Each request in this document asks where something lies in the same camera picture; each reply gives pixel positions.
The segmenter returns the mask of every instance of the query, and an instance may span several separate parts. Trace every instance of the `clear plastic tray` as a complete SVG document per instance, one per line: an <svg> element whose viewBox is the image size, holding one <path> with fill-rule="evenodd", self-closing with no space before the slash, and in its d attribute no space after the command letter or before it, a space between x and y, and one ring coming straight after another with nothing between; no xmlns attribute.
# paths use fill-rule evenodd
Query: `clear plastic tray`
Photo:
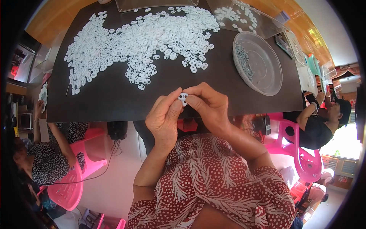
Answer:
<svg viewBox="0 0 366 229"><path fill-rule="evenodd" d="M199 0L116 0L117 9L123 13L134 9L159 6L197 6Z"/></svg>
<svg viewBox="0 0 366 229"><path fill-rule="evenodd" d="M244 14L245 10L242 10L242 8L247 8L253 13L253 16L257 20L257 26L256 26L256 28L254 28L254 30L263 39L268 39L270 37L273 37L276 34L289 30L287 23L282 24L281 22L274 19L273 17L265 14L264 12L262 12L258 9L249 7L249 6L245 5L243 2L245 2L245 0L243 0L243 1L207 0L207 3L211 8L212 14L214 14L215 17L218 15L217 13L215 13L215 10L217 8L222 8L222 7L230 8L231 7L232 11L237 12L237 10L238 10L240 12L240 14L237 13L237 15L240 16L240 19L247 20L247 23L244 24L244 23L241 23L240 21L231 21L228 18L218 20L216 17L216 21L218 22L218 24L220 24L220 22L223 22L225 24L225 26L220 26L220 28L222 28L222 29L238 31L238 29L236 29L232 26L233 24L236 24L238 26L238 28L241 28L243 31L251 32L252 30L249 29L249 26L252 26L252 22L250 21L249 17L245 16L245 14ZM281 13L278 12L278 15L276 15L276 17L277 18L282 17Z"/></svg>
<svg viewBox="0 0 366 229"><path fill-rule="evenodd" d="M248 53L248 63L254 72L252 81L239 64L235 50L237 43ZM238 33L234 38L232 55L238 73L249 87L266 96L274 96L280 91L281 64L272 47L262 37L248 31Z"/></svg>

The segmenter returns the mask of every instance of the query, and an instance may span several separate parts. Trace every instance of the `dark tabletop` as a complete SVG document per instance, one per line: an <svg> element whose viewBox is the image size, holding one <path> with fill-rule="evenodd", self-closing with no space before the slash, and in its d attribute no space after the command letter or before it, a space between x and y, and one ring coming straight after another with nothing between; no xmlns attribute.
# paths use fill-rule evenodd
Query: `dark tabletop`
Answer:
<svg viewBox="0 0 366 229"><path fill-rule="evenodd" d="M201 0L199 7L210 10L207 2ZM283 84L275 96L265 96L245 84L238 74L233 57L232 46L238 32L221 29L212 33L210 44L215 48L205 55L208 68L197 70L193 74L189 67L183 67L183 56L176 60L164 60L164 54L159 60L154 60L158 73L151 77L151 84L146 85L144 91L137 85L130 84L124 76L127 62L114 63L91 83L81 87L81 92L71 95L68 63L64 61L67 47L74 41L74 37L82 30L93 13L107 11L108 17L103 26L116 29L135 20L137 16L144 16L143 9L137 13L129 11L120 13L115 1L106 5L98 2L82 8L60 46L52 76L49 79L47 116L48 122L97 122L97 121L132 121L144 120L160 95L167 95L178 87L187 88L207 82L213 89L229 97L228 115L244 115L258 113L273 113L285 111L299 111L303 109L300 80L294 60L275 43L274 37L267 39L280 60L283 71ZM154 7L149 13L167 11L167 7ZM184 15L176 12L175 16ZM180 118L198 117L198 113L187 106Z"/></svg>

